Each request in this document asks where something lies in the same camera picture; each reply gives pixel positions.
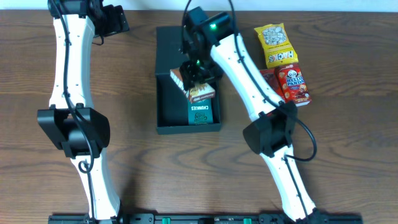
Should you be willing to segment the brown Pocky box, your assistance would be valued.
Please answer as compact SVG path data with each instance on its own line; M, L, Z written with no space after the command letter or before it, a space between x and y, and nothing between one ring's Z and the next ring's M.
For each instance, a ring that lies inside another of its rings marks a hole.
M171 69L170 77L190 103L198 103L199 101L214 98L216 95L215 89L207 83L194 84L194 87L185 90L179 69Z

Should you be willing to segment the black gift box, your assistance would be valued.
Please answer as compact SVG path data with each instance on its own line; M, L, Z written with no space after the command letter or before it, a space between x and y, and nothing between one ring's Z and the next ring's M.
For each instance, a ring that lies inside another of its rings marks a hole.
M218 84L212 83L216 95L211 99L213 123L189 125L188 100L170 77L171 69L188 60L179 52L181 37L179 26L157 27L155 79L157 87L157 131L159 134L217 132L221 129Z

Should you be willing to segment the teal Chunkies cookie box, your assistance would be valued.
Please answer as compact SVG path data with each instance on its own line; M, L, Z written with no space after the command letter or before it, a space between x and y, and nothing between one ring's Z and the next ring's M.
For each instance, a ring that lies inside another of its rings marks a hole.
M188 102L189 125L202 125L213 123L211 99L201 100L196 103Z

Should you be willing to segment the red Hacks candy bag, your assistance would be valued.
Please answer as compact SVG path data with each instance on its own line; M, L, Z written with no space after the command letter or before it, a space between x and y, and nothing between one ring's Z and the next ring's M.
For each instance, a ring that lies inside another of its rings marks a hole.
M260 70L260 73L264 77L265 81L272 87L272 89L282 98L282 101L285 102L284 94L282 92L282 89L280 88L279 81L275 75L275 69L274 68L263 69Z

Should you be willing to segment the red Hello Panda box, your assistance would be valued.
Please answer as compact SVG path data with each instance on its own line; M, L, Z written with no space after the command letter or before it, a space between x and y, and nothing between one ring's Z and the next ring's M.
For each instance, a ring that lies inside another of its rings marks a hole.
M312 102L298 63L279 66L275 74L286 102L293 101L296 106L304 106Z

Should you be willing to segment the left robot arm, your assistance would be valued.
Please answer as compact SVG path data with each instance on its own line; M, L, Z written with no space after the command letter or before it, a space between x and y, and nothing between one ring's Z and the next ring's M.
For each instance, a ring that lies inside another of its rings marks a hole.
M64 152L80 176L89 211L83 215L51 215L49 223L129 224L108 168L108 118L94 109L90 90L94 38L126 32L122 6L100 0L49 1L56 34L55 81L47 109L37 121L53 145Z

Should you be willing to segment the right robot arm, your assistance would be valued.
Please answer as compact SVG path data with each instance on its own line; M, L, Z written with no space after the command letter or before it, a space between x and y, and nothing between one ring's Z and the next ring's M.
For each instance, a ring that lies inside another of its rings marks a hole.
M250 149L268 166L282 199L285 215L295 223L318 223L320 212L308 195L294 156L292 133L299 124L297 107L283 99L267 84L246 51L234 13L221 12L208 17L196 7L185 9L181 38L183 54L180 73L186 90L197 84L212 83L226 75L241 97L251 124L243 131Z

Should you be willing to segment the yellow Hacks candy bag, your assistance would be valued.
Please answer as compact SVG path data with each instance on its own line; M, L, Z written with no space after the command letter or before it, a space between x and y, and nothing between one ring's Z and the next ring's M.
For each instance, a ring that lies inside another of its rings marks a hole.
M290 63L298 63L298 55L293 48L284 23L256 27L258 39L264 50L267 68L275 68Z

